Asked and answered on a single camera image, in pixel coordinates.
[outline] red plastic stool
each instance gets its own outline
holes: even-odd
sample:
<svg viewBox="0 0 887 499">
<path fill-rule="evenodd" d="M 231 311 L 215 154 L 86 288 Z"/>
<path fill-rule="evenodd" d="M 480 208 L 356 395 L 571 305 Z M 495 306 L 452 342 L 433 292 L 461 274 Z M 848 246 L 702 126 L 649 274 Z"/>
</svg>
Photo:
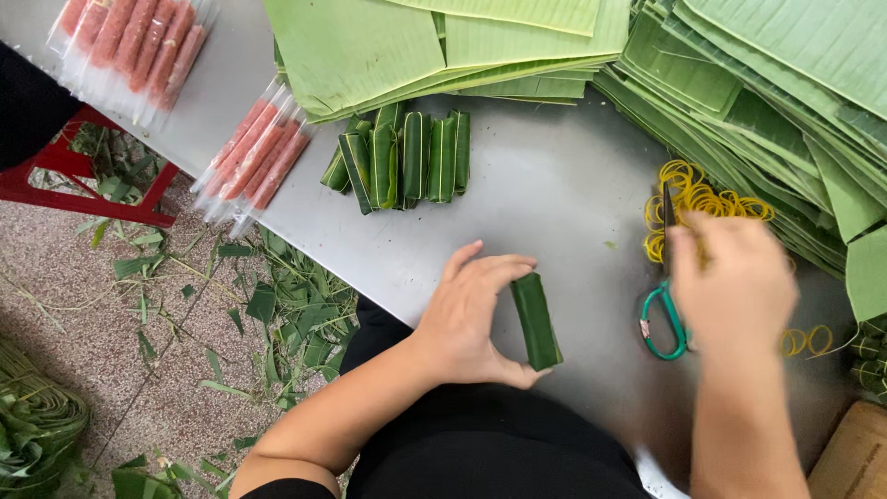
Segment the red plastic stool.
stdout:
<svg viewBox="0 0 887 499">
<path fill-rule="evenodd" d="M 108 129 L 122 129 L 116 123 L 99 113 L 90 106 L 83 105 L 80 111 L 72 117 L 69 123 L 89 122 Z M 69 151 L 69 144 L 65 134 L 61 134 L 55 144 L 49 144 L 15 168 L 0 172 L 0 200 L 24 202 L 47 208 L 56 208 L 66 211 L 77 211 L 100 217 L 117 218 L 129 222 L 138 222 L 149 226 L 170 228 L 175 217 L 162 215 L 154 211 L 154 207 L 163 195 L 163 191 L 172 182 L 172 178 L 178 173 L 178 167 L 167 162 L 160 174 L 154 179 L 142 202 L 135 206 L 110 202 L 94 190 L 86 186 L 77 177 L 92 177 L 90 158 L 84 154 Z M 69 180 L 82 187 L 92 197 L 76 194 L 57 193 L 31 186 L 27 179 L 34 168 L 44 168 L 56 171 Z"/>
</svg>

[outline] metal table surface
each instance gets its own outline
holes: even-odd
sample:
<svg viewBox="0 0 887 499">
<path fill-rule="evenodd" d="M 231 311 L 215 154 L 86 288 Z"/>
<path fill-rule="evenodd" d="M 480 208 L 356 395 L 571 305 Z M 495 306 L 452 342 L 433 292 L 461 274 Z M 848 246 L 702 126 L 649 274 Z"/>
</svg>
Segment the metal table surface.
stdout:
<svg viewBox="0 0 887 499">
<path fill-rule="evenodd" d="M 55 75 L 56 56 L 43 43 L 63 3 L 0 0 L 0 40 Z M 222 13 L 166 126 L 147 133 L 117 120 L 193 176 L 275 73 L 262 3 L 220 4 Z M 649 449 L 671 478 L 683 482 L 698 359 L 655 360 L 637 322 L 639 298 L 655 278 L 640 246 L 642 211 L 666 151 L 591 88 L 578 107 L 447 95 L 412 103 L 439 115 L 452 107 L 471 112 L 473 122 L 471 184 L 452 205 L 423 202 L 408 212 L 361 216 L 353 194 L 318 183 L 344 128 L 339 122 L 321 126 L 262 223 L 411 325 L 459 246 L 482 238 L 486 255 L 537 257 L 565 359 L 539 389 L 629 446 Z M 798 263 L 803 299 L 793 325 L 852 324 L 843 283 Z M 505 355 L 526 359 L 508 291 L 496 311 L 493 339 Z M 792 421 L 808 471 L 855 396 L 838 357 L 786 361 Z"/>
</svg>

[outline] person's left hand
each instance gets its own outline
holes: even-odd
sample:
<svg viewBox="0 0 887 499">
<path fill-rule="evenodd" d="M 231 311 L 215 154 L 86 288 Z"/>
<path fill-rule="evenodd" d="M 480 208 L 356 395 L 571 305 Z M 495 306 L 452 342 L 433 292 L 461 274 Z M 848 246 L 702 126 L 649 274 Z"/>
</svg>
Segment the person's left hand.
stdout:
<svg viewBox="0 0 887 499">
<path fill-rule="evenodd" d="M 504 383 L 528 389 L 550 369 L 506 359 L 490 341 L 498 293 L 533 271 L 536 259 L 521 255 L 485 257 L 466 263 L 483 248 L 462 247 L 447 262 L 419 327 L 404 341 L 421 356 L 440 383 Z"/>
</svg>

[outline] tiled floor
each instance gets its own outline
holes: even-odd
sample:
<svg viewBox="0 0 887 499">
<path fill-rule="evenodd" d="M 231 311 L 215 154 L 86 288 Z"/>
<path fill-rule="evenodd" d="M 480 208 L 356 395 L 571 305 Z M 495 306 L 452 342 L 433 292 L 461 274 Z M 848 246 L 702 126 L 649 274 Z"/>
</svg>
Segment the tiled floor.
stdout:
<svg viewBox="0 0 887 499">
<path fill-rule="evenodd" d="M 167 231 L 174 252 L 205 228 L 191 209 L 190 183 L 179 174 L 163 198 L 163 209 L 178 216 Z M 172 321 L 186 331 L 174 337 L 161 317 L 142 325 L 139 313 L 125 310 L 135 306 L 137 296 L 121 296 L 125 288 L 114 287 L 111 264 L 137 252 L 111 234 L 90 249 L 90 235 L 75 234 L 89 216 L 11 202 L 0 202 L 0 214 L 0 273 L 6 277 L 0 279 L 0 335 L 90 403 L 93 417 L 82 437 L 82 457 L 95 470 L 93 497 L 113 497 L 110 470 L 139 454 L 151 455 L 154 447 L 196 467 L 203 456 L 235 455 L 233 439 L 256 435 L 279 417 L 272 403 L 199 386 L 213 378 L 205 355 L 210 347 L 221 359 L 226 384 L 254 388 L 252 353 L 263 350 L 263 340 L 238 300 L 184 266 L 165 262 L 158 275 L 168 277 L 156 280 L 148 294 L 162 297 Z M 210 227 L 182 261 L 204 271 L 219 231 Z M 212 275 L 240 296 L 232 265 L 232 259 L 220 260 Z M 237 265 L 257 263 L 241 259 Z M 196 292 L 185 299 L 181 289 L 187 284 Z M 234 306 L 240 306 L 244 336 L 226 313 Z M 138 354 L 140 329 L 158 353 L 152 372 Z M 222 467 L 232 469 L 232 459 Z M 185 492 L 189 498 L 204 496 L 197 487 Z"/>
</svg>

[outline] hand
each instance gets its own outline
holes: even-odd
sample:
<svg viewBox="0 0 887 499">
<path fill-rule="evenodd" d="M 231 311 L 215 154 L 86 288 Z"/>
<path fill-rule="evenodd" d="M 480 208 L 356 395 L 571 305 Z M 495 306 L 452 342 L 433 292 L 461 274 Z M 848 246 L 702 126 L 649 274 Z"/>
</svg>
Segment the hand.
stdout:
<svg viewBox="0 0 887 499">
<path fill-rule="evenodd" d="M 776 354 L 798 299 L 782 246 L 759 220 L 684 216 L 695 230 L 668 229 L 671 293 L 702 355 Z"/>
<path fill-rule="evenodd" d="M 402 343 L 414 349 L 437 383 L 504 383 L 530 388 L 549 370 L 506 359 L 490 341 L 497 294 L 533 271 L 536 259 L 521 255 L 478 258 L 483 248 L 469 244 L 447 262 L 419 327 Z"/>
</svg>

